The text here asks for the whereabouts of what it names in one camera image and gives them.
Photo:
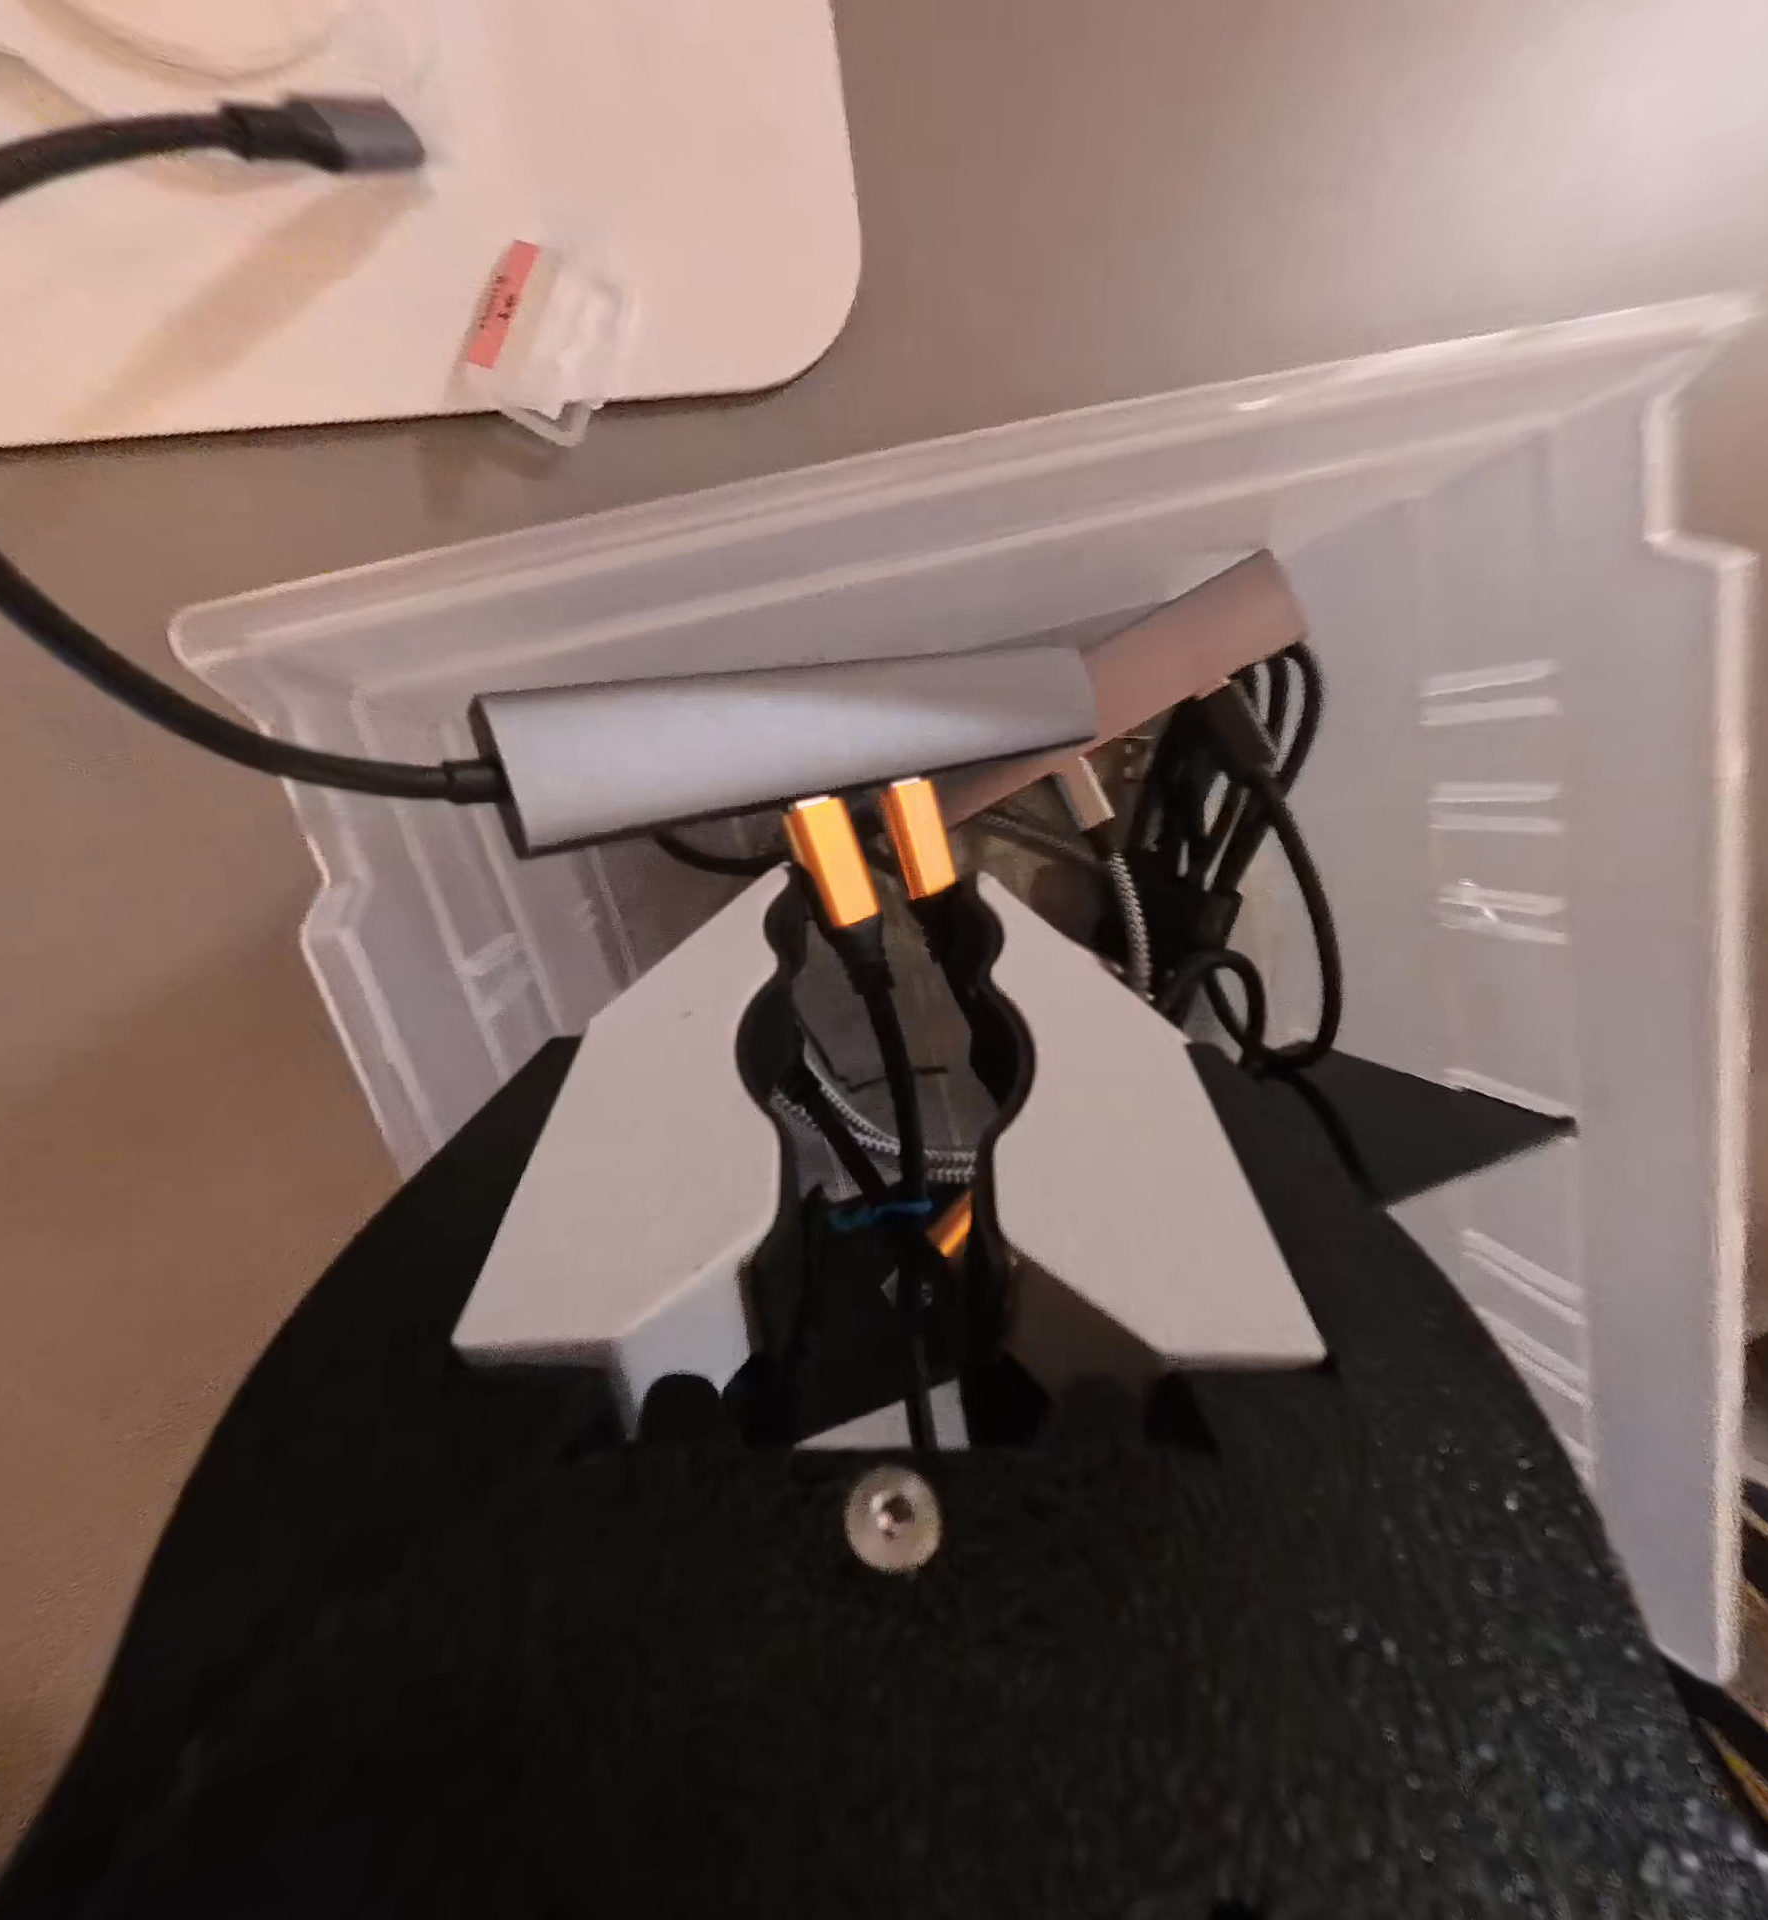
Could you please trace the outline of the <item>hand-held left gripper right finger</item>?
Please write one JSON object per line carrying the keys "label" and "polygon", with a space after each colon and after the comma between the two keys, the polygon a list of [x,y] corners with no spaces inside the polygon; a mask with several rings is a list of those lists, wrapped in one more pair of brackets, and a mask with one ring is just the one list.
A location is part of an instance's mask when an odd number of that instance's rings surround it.
{"label": "hand-held left gripper right finger", "polygon": [[992,876],[958,886],[958,1009],[992,1103],[977,1147],[958,1391],[1038,1427],[1082,1379],[1329,1360],[1183,1031]]}

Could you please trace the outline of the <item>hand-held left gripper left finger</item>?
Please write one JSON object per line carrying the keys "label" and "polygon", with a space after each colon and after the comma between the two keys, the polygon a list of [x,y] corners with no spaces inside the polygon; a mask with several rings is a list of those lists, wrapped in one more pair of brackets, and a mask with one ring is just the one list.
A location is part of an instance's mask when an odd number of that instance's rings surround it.
{"label": "hand-held left gripper left finger", "polygon": [[473,1366],[587,1368],[613,1396],[717,1389],[751,1360],[744,1271],[779,1220],[785,1136],[740,1065],[783,982],[772,871],[597,1014],[457,1319]]}

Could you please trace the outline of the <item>clear plastic bin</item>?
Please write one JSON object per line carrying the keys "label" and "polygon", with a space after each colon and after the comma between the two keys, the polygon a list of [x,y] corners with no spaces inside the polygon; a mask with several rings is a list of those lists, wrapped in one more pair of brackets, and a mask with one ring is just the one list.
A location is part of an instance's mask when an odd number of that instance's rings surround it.
{"label": "clear plastic bin", "polygon": [[278,735],[459,754],[495,687],[1094,644],[1266,550],[1349,1053],[1575,1133],[1402,1208],[1652,1637],[1736,1667],[1754,557],[1678,526],[1716,294],[877,449],[176,611]]}

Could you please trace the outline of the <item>white lamp base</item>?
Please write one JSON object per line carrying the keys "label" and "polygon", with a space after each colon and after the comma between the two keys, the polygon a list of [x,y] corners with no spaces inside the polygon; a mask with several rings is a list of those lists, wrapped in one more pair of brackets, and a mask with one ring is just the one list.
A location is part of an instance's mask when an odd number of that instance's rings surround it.
{"label": "white lamp base", "polygon": [[0,449],[610,402],[814,365],[863,276],[833,7],[0,3],[0,145],[378,98],[418,172],[119,161],[0,208]]}

